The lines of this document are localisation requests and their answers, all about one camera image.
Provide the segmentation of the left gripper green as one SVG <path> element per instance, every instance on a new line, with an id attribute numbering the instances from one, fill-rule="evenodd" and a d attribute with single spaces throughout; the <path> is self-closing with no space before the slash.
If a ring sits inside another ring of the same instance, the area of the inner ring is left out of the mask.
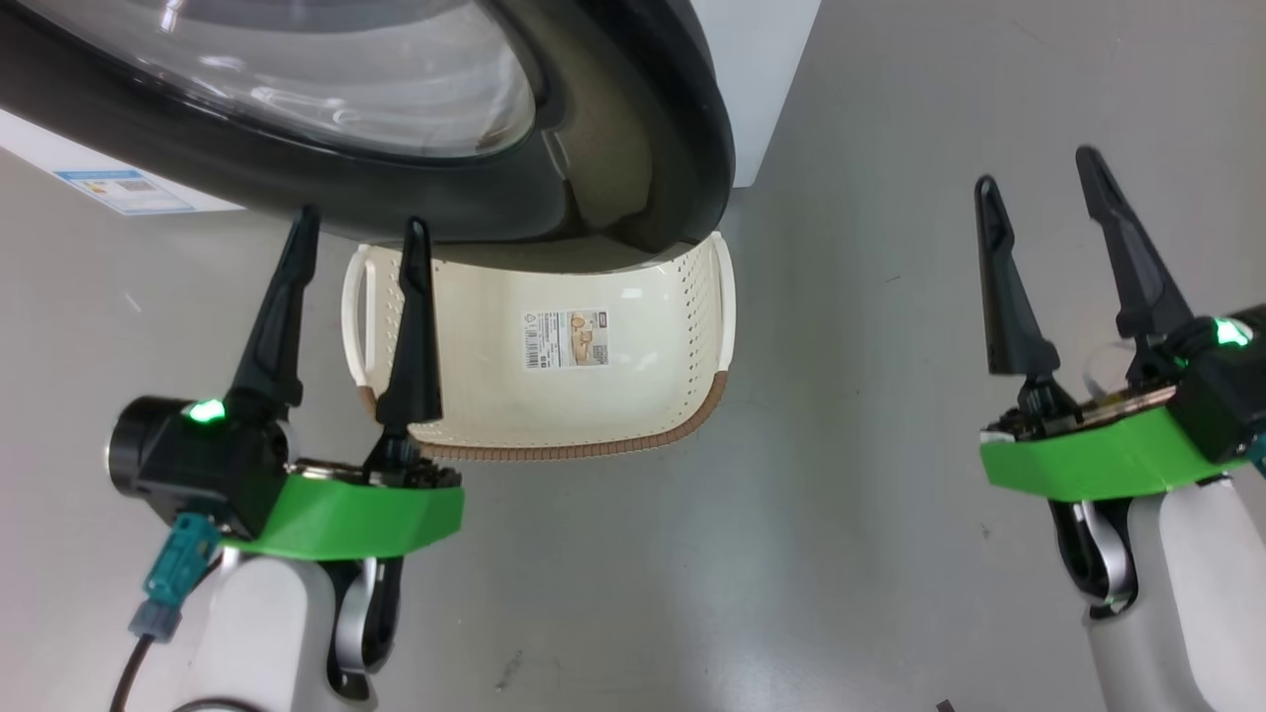
<path id="1" fill-rule="evenodd" d="M 319 212 L 303 207 L 291 222 L 227 391 L 230 418 L 286 421 L 291 409 L 303 405 L 298 366 L 305 289 L 316 272 L 319 232 Z M 419 218 L 406 222 L 398 288 L 406 300 L 392 375 L 375 410 L 384 432 L 368 455 L 372 474 L 322 460 L 291 464 L 262 533 L 249 540 L 227 536 L 227 549 L 294 563 L 352 563 L 403 557 L 460 531 L 461 474 L 422 461 L 420 446 L 408 431 L 443 416 L 430 234 Z M 411 466 L 417 467 L 406 473 Z"/>

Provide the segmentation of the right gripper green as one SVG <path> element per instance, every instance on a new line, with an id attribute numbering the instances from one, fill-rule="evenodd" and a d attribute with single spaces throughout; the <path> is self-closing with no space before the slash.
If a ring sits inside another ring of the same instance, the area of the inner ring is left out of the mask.
<path id="1" fill-rule="evenodd" d="M 1195 315 L 1100 149 L 1079 147 L 1075 161 L 1087 213 L 1101 228 L 1112 258 L 1120 298 L 1117 329 L 1120 340 L 1134 345 L 1127 384 L 1139 389 L 1174 379 L 1179 365 L 1161 346 Z M 987 369 L 995 378 L 1025 379 L 1018 395 L 1022 416 L 1077 421 L 1082 410 L 1055 379 L 1061 357 L 1036 321 L 1014 260 L 1017 231 L 994 176 L 976 181 L 974 207 Z M 1044 437 L 989 424 L 979 446 L 987 481 L 1003 490 L 1080 503 L 1182 490 L 1250 464 L 1244 455 L 1206 460 L 1167 409 L 1175 391 L 1167 385 L 1086 402 L 1081 422 L 1056 423 Z"/>

